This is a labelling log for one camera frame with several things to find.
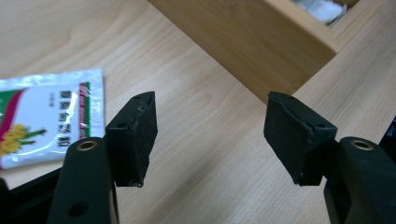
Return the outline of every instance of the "light wood surface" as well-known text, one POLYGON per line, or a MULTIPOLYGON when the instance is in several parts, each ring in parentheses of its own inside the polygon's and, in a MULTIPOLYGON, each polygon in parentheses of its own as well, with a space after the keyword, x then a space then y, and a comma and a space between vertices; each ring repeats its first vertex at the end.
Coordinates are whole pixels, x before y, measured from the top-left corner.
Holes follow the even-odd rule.
MULTIPOLYGON (((295 96, 378 141, 396 114, 396 2, 388 1, 295 96)), ((106 122, 156 91, 145 187, 118 189, 121 223, 327 223, 322 187, 299 188, 267 145, 265 105, 143 0, 6 1, 0 77, 101 67, 106 122)), ((61 166, 0 171, 11 188, 61 166)))

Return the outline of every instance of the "metal grommet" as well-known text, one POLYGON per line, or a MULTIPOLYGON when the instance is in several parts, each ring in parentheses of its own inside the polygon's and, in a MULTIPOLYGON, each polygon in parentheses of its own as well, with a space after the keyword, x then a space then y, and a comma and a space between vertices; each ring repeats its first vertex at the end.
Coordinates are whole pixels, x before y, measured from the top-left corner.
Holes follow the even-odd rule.
POLYGON ((88 141, 84 141, 84 142, 78 144, 77 150, 88 151, 88 150, 95 148, 97 145, 98 145, 98 143, 96 141, 88 140, 88 141))
POLYGON ((370 143, 363 142, 363 141, 357 140, 357 139, 351 140, 350 144, 352 144, 352 146, 354 146, 358 149, 361 149, 361 150, 370 151, 370 150, 374 149, 374 147, 370 143))

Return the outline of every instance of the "white packet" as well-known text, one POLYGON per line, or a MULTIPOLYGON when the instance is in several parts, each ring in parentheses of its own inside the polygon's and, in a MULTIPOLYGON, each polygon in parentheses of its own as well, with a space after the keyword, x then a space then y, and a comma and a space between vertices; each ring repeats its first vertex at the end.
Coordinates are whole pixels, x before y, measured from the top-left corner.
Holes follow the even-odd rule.
POLYGON ((0 80, 0 169, 61 160, 104 125, 101 69, 0 80))

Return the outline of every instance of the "black clamp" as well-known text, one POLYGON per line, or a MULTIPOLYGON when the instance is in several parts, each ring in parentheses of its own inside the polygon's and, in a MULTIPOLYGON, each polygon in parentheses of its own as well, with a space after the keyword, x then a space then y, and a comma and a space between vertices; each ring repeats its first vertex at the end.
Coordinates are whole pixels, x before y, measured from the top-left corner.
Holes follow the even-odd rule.
POLYGON ((396 165, 365 139, 337 143, 337 128, 296 98, 270 92, 264 137, 300 186, 324 190, 331 223, 396 223, 396 165))

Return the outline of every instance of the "wood grain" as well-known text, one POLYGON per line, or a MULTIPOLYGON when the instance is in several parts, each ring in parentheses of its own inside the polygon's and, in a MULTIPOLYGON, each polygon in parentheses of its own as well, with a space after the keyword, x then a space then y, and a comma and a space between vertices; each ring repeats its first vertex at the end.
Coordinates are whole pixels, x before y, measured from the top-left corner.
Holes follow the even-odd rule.
MULTIPOLYGON (((396 114, 396 3, 388 1, 295 96, 344 135, 377 140, 396 114)), ((156 91, 145 187, 118 189, 121 223, 328 223, 322 187, 299 188, 262 136, 266 106, 143 0, 6 1, 0 77, 101 67, 106 122, 156 91)), ((0 171, 11 188, 59 167, 0 171)))
POLYGON ((268 91, 297 91, 338 50, 289 0, 149 1, 264 102, 268 91))
POLYGON ((386 0, 360 0, 345 16, 332 27, 332 38, 339 49, 343 48, 355 34, 383 6, 386 0))

